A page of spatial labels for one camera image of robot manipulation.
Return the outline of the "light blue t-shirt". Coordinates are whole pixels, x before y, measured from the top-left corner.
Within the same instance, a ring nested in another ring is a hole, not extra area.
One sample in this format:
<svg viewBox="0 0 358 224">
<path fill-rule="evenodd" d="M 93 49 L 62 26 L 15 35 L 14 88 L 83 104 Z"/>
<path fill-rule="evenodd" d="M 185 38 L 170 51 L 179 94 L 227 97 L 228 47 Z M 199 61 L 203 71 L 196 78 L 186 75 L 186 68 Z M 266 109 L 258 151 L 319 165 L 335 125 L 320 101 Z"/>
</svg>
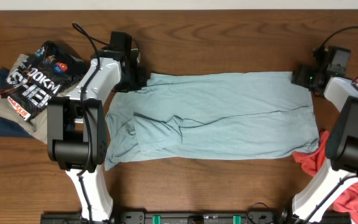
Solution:
<svg viewBox="0 0 358 224">
<path fill-rule="evenodd" d="M 312 153 L 319 133 L 310 92 L 290 72 L 152 74 L 115 94 L 104 166 L 169 157 L 278 159 Z"/>
</svg>

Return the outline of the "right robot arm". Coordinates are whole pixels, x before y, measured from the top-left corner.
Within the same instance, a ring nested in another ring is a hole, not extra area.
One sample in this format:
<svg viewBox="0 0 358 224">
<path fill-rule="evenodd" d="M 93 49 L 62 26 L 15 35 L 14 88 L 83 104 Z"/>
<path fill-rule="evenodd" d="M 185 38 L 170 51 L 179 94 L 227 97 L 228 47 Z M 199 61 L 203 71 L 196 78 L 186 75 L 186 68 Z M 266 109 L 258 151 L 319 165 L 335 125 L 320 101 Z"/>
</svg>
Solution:
<svg viewBox="0 0 358 224">
<path fill-rule="evenodd" d="M 340 115 L 326 142 L 326 159 L 311 182 L 284 209 L 279 223 L 319 223 L 343 191 L 358 182 L 358 84 L 346 77 L 350 50 L 320 46 L 315 65 L 301 64 L 293 84 L 319 93 Z"/>
</svg>

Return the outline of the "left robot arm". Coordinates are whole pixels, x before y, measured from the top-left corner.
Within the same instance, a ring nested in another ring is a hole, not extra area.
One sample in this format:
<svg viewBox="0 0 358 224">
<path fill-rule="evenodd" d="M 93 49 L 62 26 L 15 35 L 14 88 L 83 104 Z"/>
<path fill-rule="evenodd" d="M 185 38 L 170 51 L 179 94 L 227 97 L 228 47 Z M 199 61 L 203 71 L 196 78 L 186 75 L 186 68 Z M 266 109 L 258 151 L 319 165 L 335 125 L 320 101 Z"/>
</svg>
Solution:
<svg viewBox="0 0 358 224">
<path fill-rule="evenodd" d="M 113 200 L 102 164 L 108 149 L 104 104 L 112 91 L 128 92 L 145 86 L 140 52 L 102 49 L 91 59 L 85 76 L 67 96 L 47 106 L 47 146 L 75 186 L 81 203 L 78 215 L 42 215 L 41 223 L 111 223 Z"/>
</svg>

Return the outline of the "black printed folded shirt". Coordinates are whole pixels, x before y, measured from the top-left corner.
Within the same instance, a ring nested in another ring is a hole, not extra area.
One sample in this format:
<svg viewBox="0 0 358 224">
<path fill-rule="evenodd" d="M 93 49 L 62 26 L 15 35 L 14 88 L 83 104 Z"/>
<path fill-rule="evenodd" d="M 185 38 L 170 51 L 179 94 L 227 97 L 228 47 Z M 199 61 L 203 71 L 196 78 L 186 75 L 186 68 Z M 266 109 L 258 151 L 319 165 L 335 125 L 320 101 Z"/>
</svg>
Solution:
<svg viewBox="0 0 358 224">
<path fill-rule="evenodd" d="M 28 121 L 47 107 L 49 99 L 76 84 L 85 73 L 84 61 L 46 41 L 0 85 L 0 97 Z"/>
</svg>

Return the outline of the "navy blue folded garment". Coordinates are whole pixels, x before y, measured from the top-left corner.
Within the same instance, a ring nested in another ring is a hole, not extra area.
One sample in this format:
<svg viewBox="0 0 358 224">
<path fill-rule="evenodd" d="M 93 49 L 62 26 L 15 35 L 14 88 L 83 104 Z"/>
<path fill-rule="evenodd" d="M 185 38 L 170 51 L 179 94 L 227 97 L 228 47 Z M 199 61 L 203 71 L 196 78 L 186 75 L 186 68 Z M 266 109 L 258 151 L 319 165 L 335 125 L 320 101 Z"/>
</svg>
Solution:
<svg viewBox="0 0 358 224">
<path fill-rule="evenodd" d="M 7 78 L 8 74 L 9 71 L 7 69 L 0 68 L 0 85 Z M 0 117 L 0 137 L 32 138 L 20 125 L 2 117 Z"/>
</svg>

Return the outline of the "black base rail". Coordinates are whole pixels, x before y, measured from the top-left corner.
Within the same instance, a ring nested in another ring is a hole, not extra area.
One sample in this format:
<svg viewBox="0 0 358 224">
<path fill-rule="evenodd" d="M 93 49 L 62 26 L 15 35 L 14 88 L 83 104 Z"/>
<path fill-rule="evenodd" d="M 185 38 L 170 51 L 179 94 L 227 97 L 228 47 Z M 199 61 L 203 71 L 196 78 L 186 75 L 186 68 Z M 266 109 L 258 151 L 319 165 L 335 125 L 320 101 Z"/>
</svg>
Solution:
<svg viewBox="0 0 358 224">
<path fill-rule="evenodd" d="M 43 214 L 41 224 L 82 224 L 89 223 L 80 213 Z M 282 221 L 279 215 L 268 208 L 251 208 L 245 213 L 149 213 L 141 211 L 122 212 L 113 214 L 109 220 L 92 223 L 103 224 L 273 224 L 273 223 L 303 223 L 303 221 Z M 351 224 L 349 213 L 328 211 L 319 222 L 322 224 Z"/>
</svg>

